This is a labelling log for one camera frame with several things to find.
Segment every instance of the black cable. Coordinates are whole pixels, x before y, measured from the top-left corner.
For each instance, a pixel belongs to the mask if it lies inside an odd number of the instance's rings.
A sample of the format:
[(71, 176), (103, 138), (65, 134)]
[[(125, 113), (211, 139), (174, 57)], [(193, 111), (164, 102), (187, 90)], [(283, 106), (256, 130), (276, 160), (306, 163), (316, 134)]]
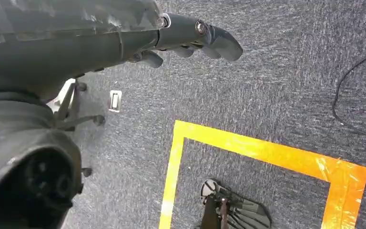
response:
[(361, 60), (360, 62), (356, 63), (352, 68), (350, 68), (343, 76), (342, 78), (340, 78), (339, 83), (337, 84), (337, 88), (336, 88), (336, 95), (335, 95), (335, 99), (333, 100), (332, 103), (332, 114), (335, 117), (335, 119), (337, 119), (339, 122), (341, 122), (343, 125), (347, 126), (348, 128), (356, 131), (357, 133), (361, 134), (361, 135), (366, 135), (365, 131), (359, 130), (358, 128), (354, 127), (353, 125), (347, 123), (346, 121), (344, 121), (342, 118), (340, 118), (337, 114), (336, 114), (336, 103), (337, 100), (339, 99), (339, 91), (340, 91), (340, 86), (342, 85), (342, 82), (347, 78), (347, 76), (359, 65), (361, 65), (362, 63), (364, 63), (366, 61), (366, 58), (364, 58), (363, 60)]

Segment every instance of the robotic finger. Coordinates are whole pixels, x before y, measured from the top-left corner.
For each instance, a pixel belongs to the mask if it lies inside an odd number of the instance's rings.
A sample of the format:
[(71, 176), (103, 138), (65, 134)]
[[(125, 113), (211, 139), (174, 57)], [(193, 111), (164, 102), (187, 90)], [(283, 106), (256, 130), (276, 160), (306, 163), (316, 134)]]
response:
[(129, 59), (128, 62), (143, 62), (152, 68), (159, 68), (163, 64), (163, 59), (152, 51), (142, 51), (134, 54), (134, 56)]
[(236, 61), (243, 53), (238, 41), (224, 29), (180, 15), (164, 14), (164, 18), (167, 23), (160, 29), (158, 50), (174, 50), (181, 57), (189, 57), (195, 49), (201, 49), (212, 59), (223, 57), (227, 61)]

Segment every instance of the chair wheel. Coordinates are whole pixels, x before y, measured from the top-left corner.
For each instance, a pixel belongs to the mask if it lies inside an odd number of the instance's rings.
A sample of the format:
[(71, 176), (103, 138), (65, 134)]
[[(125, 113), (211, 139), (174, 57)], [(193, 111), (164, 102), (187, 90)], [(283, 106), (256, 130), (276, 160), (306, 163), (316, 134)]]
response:
[(88, 89), (88, 86), (85, 83), (78, 82), (76, 84), (76, 90), (78, 90), (80, 92), (85, 92), (87, 89)]
[(90, 177), (92, 175), (92, 168), (82, 168), (82, 174), (84, 177)]
[(106, 119), (104, 118), (103, 115), (97, 115), (94, 117), (93, 122), (96, 125), (103, 125), (106, 122)]

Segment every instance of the chair leg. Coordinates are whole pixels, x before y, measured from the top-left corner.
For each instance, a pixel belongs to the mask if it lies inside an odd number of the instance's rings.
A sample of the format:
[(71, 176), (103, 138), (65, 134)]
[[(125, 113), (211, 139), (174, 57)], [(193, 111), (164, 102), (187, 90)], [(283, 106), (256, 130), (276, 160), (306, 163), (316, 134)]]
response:
[(77, 125), (86, 123), (90, 120), (92, 120), (96, 125), (102, 125), (105, 122), (105, 118), (103, 115), (91, 115), (91, 116), (81, 117), (81, 118), (78, 118), (75, 120), (60, 122), (57, 124), (57, 128), (60, 130), (69, 130), (72, 127), (76, 127)]
[(57, 121), (63, 121), (67, 118), (69, 106), (70, 106), (72, 95), (74, 94), (75, 88), (76, 88), (76, 84), (71, 83), (71, 85), (68, 88), (68, 91), (61, 103), (61, 106), (58, 109), (58, 112), (56, 113)]

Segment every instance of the yellow tape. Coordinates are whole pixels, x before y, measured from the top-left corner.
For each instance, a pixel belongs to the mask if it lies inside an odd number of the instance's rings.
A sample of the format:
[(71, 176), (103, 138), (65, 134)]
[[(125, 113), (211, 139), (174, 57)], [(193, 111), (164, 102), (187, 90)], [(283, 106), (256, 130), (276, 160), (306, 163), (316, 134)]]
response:
[(159, 229), (169, 229), (184, 138), (330, 182), (321, 229), (353, 229), (366, 186), (366, 167), (206, 126), (176, 120)]

